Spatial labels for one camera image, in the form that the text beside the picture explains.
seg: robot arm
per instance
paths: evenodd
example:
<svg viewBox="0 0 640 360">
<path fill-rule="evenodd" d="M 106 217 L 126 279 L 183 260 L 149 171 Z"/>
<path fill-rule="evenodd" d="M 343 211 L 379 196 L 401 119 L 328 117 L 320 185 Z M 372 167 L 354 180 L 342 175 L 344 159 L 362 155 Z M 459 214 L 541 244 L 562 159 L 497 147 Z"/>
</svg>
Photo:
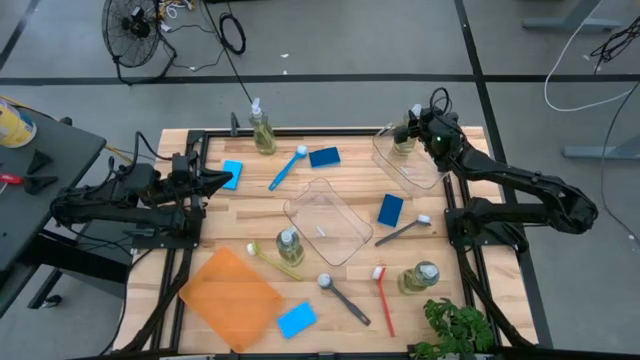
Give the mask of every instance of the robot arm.
<svg viewBox="0 0 640 360">
<path fill-rule="evenodd" d="M 492 204 L 486 199 L 474 198 L 465 209 L 472 233 L 494 221 L 545 224 L 571 234 L 582 234 L 593 226 L 598 209 L 582 191 L 567 185 L 559 177 L 502 164 L 476 150 L 458 125 L 456 113 L 445 113 L 432 101 L 430 108 L 423 109 L 419 118 L 412 112 L 409 116 L 408 127 L 394 133 L 395 142 L 417 137 L 438 171 L 451 171 L 471 181 L 491 181 L 534 195 L 542 202 Z"/>
</svg>

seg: potted plant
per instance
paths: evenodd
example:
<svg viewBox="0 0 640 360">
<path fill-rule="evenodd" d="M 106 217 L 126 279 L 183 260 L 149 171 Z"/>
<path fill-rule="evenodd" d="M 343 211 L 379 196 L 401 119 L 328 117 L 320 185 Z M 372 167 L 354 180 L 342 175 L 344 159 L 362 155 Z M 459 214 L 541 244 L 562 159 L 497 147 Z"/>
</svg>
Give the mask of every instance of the potted plant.
<svg viewBox="0 0 640 360">
<path fill-rule="evenodd" d="M 428 300 L 423 306 L 429 325 L 436 331 L 440 343 L 416 344 L 413 359 L 435 360 L 447 354 L 458 354 L 461 359 L 473 359 L 473 342 L 478 351 L 486 351 L 493 344 L 493 334 L 484 314 L 469 306 L 458 308 L 449 299 Z"/>
</svg>

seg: blue sponge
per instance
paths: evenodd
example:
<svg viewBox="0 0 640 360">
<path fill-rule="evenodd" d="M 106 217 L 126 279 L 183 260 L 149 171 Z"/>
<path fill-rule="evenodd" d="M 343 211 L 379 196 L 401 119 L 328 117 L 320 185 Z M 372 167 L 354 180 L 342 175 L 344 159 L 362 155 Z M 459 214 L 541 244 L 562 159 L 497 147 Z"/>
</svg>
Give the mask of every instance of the blue sponge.
<svg viewBox="0 0 640 360">
<path fill-rule="evenodd" d="M 309 153 L 309 162 L 311 167 L 327 166 L 340 163 L 340 154 L 338 148 L 331 147 L 327 149 L 312 151 Z"/>
<path fill-rule="evenodd" d="M 305 301 L 279 317 L 277 322 L 282 336 L 285 339 L 290 339 L 316 322 L 316 314 L 311 310 L 309 302 Z"/>
<path fill-rule="evenodd" d="M 378 215 L 378 222 L 396 227 L 396 225 L 398 225 L 398 218 L 400 217 L 400 210 L 402 210 L 403 202 L 404 200 L 399 197 L 386 194 L 384 196 L 384 201 L 382 201 L 382 207 L 380 208 L 380 214 Z"/>
<path fill-rule="evenodd" d="M 240 179 L 240 171 L 242 171 L 242 163 L 239 161 L 227 160 L 222 166 L 222 171 L 228 171 L 233 174 L 231 180 L 222 185 L 223 189 L 235 190 L 238 187 L 238 180 Z"/>
</svg>

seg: wooden tabletop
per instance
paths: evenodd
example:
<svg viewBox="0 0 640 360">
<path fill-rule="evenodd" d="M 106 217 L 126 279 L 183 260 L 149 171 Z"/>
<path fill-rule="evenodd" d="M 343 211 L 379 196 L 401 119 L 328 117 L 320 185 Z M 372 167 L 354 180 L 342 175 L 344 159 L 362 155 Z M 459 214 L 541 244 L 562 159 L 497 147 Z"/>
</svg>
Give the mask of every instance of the wooden tabletop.
<svg viewBox="0 0 640 360">
<path fill-rule="evenodd" d="M 465 127 L 463 130 L 473 146 L 488 152 L 481 127 Z M 159 153 L 168 156 L 184 152 L 187 133 L 187 129 L 164 130 Z M 278 188 L 269 191 L 269 184 L 300 144 L 307 145 L 309 151 L 336 146 L 340 152 L 340 166 L 311 169 L 307 159 L 299 161 Z M 277 146 L 278 151 L 274 155 L 262 156 L 256 152 L 252 138 L 214 138 L 207 154 L 206 166 L 210 169 L 221 169 L 225 160 L 241 161 L 244 165 L 237 189 L 221 189 L 208 201 L 207 217 L 200 246 L 193 255 L 191 274 L 195 274 L 217 249 L 228 247 L 282 295 L 285 299 L 283 313 L 303 301 L 309 301 L 317 316 L 315 324 L 289 340 L 282 337 L 274 322 L 264 337 L 247 352 L 403 352 L 408 344 L 435 341 L 435 333 L 424 317 L 424 303 L 428 299 L 447 297 L 459 306 L 464 305 L 458 262 L 454 249 L 448 243 L 444 223 L 443 212 L 447 205 L 444 187 L 438 184 L 428 191 L 427 196 L 411 198 L 372 160 L 369 136 L 280 137 Z M 423 150 L 416 146 L 414 151 Z M 171 170 L 170 163 L 166 161 L 158 161 L 156 168 L 163 174 Z M 269 257 L 278 259 L 275 237 L 291 226 L 283 205 L 316 178 L 326 179 L 351 209 L 371 225 L 373 237 L 344 265 L 337 267 L 330 266 L 306 240 L 302 240 L 306 256 L 295 268 L 303 278 L 302 282 L 297 282 L 264 261 L 251 257 L 246 252 L 246 245 L 257 241 Z M 461 206 L 457 180 L 453 183 Z M 469 187 L 472 196 L 502 201 L 495 184 L 478 181 L 470 182 Z M 414 227 L 376 248 L 374 243 L 377 240 L 396 230 L 376 221 L 386 193 L 404 199 L 396 229 L 413 222 L 418 214 L 431 216 L 432 226 Z M 520 333 L 536 342 L 529 303 L 513 250 L 507 246 L 485 246 L 483 252 L 494 300 Z M 154 250 L 132 271 L 127 309 L 114 348 L 126 345 L 155 307 L 165 256 L 165 250 Z M 176 268 L 179 260 L 180 256 L 177 256 Z M 402 295 L 397 286 L 398 275 L 422 260 L 429 260 L 439 267 L 439 282 L 421 294 Z M 383 286 L 395 325 L 394 338 L 389 336 L 376 283 L 371 279 L 372 271 L 378 265 L 387 267 Z M 364 326 L 333 294 L 318 287 L 316 278 L 322 272 L 331 274 L 336 287 L 371 319 L 370 326 Z M 173 306 L 166 313 L 162 346 L 169 344 Z M 182 323 L 180 353 L 228 353 L 229 350 L 229 346 L 187 307 Z"/>
</svg>

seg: black fan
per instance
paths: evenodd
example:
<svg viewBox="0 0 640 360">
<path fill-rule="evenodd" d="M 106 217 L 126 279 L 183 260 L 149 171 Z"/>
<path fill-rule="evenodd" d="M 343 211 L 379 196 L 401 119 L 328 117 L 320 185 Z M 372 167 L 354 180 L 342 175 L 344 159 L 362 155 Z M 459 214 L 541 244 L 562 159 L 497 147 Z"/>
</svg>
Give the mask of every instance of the black fan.
<svg viewBox="0 0 640 360">
<path fill-rule="evenodd" d="M 120 65 L 127 68 L 142 66 L 151 59 L 162 41 L 172 51 L 162 73 L 152 79 L 135 83 L 149 83 L 163 77 L 176 58 L 176 50 L 160 34 L 160 18 L 157 0 L 106 0 L 102 10 L 102 37 L 118 71 L 118 79 L 125 84 L 134 82 L 122 79 Z"/>
</svg>

